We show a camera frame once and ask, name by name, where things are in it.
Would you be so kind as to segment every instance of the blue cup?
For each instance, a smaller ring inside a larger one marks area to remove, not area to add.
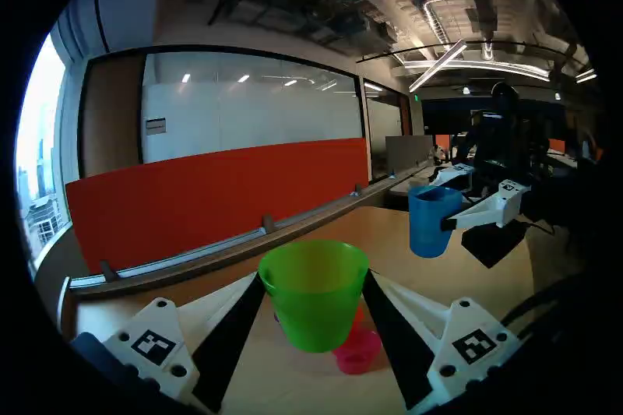
[[[442,231],[442,219],[461,209],[461,193],[442,186],[414,186],[409,190],[409,246],[423,258],[440,256],[452,231]]]

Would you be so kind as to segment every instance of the wall sign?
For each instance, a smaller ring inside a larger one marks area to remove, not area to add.
[[[155,118],[153,120],[147,120],[145,122],[145,132],[148,136],[167,132],[167,119]]]

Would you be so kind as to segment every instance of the green cup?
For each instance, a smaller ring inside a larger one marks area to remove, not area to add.
[[[286,337],[316,353],[335,350],[348,337],[367,271],[362,250],[331,240],[288,243],[259,263]]]

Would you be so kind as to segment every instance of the gray partition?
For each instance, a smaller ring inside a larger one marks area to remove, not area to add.
[[[426,136],[386,136],[387,167],[389,172],[415,167],[431,155],[433,137]]]

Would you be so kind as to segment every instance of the pink cup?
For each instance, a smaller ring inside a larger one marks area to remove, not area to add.
[[[374,331],[354,326],[347,341],[333,350],[337,367],[346,375],[361,375],[381,351],[381,338]]]

